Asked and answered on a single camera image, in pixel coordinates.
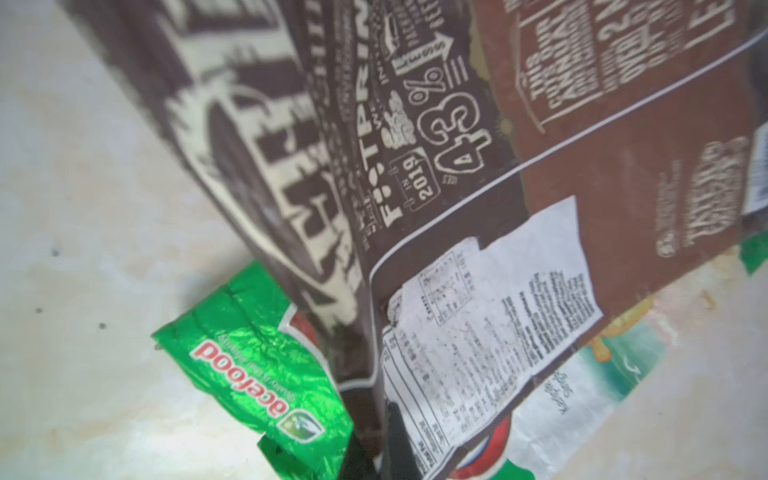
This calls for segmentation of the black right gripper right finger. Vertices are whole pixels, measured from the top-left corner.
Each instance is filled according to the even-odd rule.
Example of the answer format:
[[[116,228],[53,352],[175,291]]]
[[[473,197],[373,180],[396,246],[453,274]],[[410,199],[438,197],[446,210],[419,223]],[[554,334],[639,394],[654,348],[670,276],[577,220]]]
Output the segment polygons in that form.
[[[395,402],[389,402],[388,437],[384,449],[380,478],[383,480],[421,480],[422,474],[417,466],[410,438]]]

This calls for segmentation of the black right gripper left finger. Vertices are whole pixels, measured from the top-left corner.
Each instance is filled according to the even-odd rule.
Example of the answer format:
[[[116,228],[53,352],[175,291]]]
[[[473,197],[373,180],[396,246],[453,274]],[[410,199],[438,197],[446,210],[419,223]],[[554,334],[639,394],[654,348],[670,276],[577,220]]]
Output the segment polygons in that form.
[[[357,436],[352,433],[342,460],[338,480],[377,480],[378,474],[373,461]]]

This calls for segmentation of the brown chips bag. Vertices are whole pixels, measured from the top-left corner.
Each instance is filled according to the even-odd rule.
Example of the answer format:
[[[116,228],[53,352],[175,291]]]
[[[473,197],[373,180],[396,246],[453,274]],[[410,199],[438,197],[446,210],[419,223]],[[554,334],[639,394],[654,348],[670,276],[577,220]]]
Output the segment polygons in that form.
[[[66,1],[314,331],[380,478],[454,473],[743,232],[763,1]]]

